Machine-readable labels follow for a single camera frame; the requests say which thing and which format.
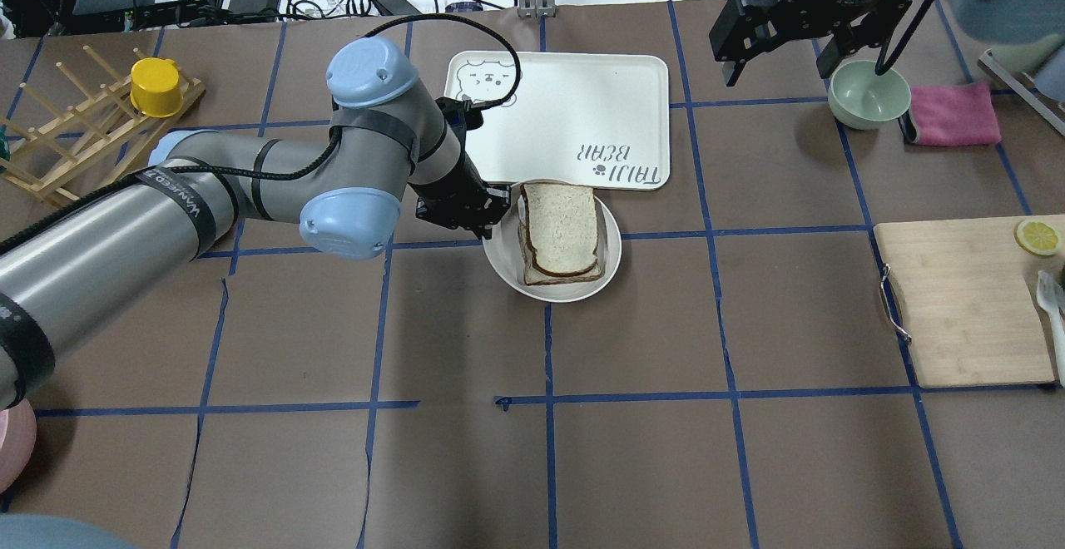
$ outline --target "bread slice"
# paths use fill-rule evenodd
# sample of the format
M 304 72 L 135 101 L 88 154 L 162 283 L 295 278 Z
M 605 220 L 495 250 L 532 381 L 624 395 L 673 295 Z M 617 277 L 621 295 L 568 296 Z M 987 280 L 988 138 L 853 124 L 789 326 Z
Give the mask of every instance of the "bread slice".
M 603 277 L 596 254 L 599 207 L 590 188 L 526 183 L 518 201 L 518 220 L 525 285 L 588 282 Z M 545 271 L 543 263 L 572 270 Z
M 532 265 L 553 276 L 577 276 L 599 262 L 599 215 L 592 189 L 563 183 L 522 185 Z

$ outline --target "green object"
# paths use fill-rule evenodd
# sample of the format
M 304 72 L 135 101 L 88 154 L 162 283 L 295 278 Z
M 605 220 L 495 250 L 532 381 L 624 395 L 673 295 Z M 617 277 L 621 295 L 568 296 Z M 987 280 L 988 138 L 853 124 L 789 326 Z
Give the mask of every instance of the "green object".
M 11 160 L 11 148 L 7 147 L 7 138 L 3 136 L 3 134 L 0 134 L 0 158 Z M 3 173 L 6 169 L 7 168 L 0 166 L 0 173 Z
M 852 129 L 876 129 L 910 110 L 910 84 L 897 70 L 876 76 L 871 60 L 856 60 L 836 69 L 829 83 L 829 108 Z

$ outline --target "plate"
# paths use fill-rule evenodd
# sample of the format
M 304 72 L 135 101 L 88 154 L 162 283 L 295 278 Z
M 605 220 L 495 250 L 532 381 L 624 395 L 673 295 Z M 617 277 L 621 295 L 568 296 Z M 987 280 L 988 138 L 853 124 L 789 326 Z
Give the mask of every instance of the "plate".
M 499 278 L 507 281 L 520 293 L 542 302 L 564 304 L 589 298 L 606 287 L 618 272 L 621 263 L 621 229 L 618 221 L 599 197 L 599 246 L 596 254 L 604 261 L 603 276 L 587 282 L 563 282 L 560 285 L 525 285 L 525 258 L 522 257 L 518 239 L 518 204 L 514 203 L 499 224 L 492 227 L 492 239 L 484 242 L 488 261 Z
M 486 181 L 555 179 L 653 191 L 670 176 L 669 71 L 654 55 L 518 52 L 522 81 L 466 151 Z M 514 77 L 507 52 L 466 50 L 448 65 L 446 97 L 502 98 Z

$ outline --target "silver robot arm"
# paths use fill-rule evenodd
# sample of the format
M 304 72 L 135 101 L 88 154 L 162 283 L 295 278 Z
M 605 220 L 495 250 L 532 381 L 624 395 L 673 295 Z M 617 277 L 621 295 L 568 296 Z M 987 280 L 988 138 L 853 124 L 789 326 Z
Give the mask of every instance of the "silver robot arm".
M 39 387 L 55 362 L 240 217 L 298 224 L 309 245 L 368 259 L 388 245 L 410 184 L 419 217 L 490 236 L 510 195 L 485 183 L 465 154 L 465 128 L 476 126 L 465 117 L 479 112 L 433 101 L 383 37 L 344 47 L 326 78 L 335 109 L 327 150 L 170 133 L 122 189 L 0 251 L 0 406 Z

